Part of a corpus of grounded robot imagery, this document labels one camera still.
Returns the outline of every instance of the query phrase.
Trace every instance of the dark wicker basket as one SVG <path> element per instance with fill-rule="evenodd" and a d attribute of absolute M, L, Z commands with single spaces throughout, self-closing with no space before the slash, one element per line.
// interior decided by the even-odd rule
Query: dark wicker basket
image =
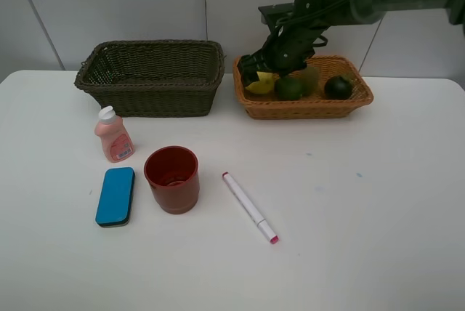
<path fill-rule="evenodd" d="M 112 41 L 95 47 L 74 84 L 123 117 L 204 116 L 224 71 L 217 42 Z"/>

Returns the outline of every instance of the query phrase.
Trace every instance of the red cup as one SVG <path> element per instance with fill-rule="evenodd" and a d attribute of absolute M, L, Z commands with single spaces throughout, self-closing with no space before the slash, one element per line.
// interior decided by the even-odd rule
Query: red cup
<path fill-rule="evenodd" d="M 160 207 L 171 214 L 191 210 L 198 200 L 198 161 L 182 146 L 167 146 L 146 160 L 144 174 Z"/>

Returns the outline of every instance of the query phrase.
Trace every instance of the pink bottle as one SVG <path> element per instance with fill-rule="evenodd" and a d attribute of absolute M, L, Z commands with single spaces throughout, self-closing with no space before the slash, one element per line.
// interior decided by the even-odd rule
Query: pink bottle
<path fill-rule="evenodd" d="M 95 135 L 102 140 L 103 153 L 109 162 L 125 160 L 134 153 L 134 146 L 123 126 L 123 119 L 116 115 L 113 106 L 107 106 L 99 112 Z"/>

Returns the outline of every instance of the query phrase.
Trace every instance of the robotic arm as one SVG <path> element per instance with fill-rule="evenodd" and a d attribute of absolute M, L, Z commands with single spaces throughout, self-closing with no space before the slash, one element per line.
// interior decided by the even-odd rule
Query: robotic arm
<path fill-rule="evenodd" d="M 328 43 L 322 34 L 330 26 L 373 24 L 386 11 L 435 8 L 446 9 L 449 23 L 463 24 L 465 33 L 465 0 L 294 0 L 259 7 L 271 34 L 261 49 L 240 59 L 244 86 L 258 81 L 257 71 L 285 76 L 304 69 L 314 48 Z"/>

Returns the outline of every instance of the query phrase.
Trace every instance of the marker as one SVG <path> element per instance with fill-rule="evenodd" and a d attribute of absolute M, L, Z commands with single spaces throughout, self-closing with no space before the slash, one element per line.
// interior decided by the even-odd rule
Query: marker
<path fill-rule="evenodd" d="M 259 228 L 263 236 L 271 243 L 275 244 L 279 238 L 275 232 L 268 225 L 267 220 L 260 214 L 259 210 L 250 201 L 245 192 L 240 188 L 239 184 L 228 172 L 223 173 L 223 180 L 231 190 L 232 194 L 238 199 L 242 207 L 247 211 L 250 218 L 254 221 L 255 225 Z"/>

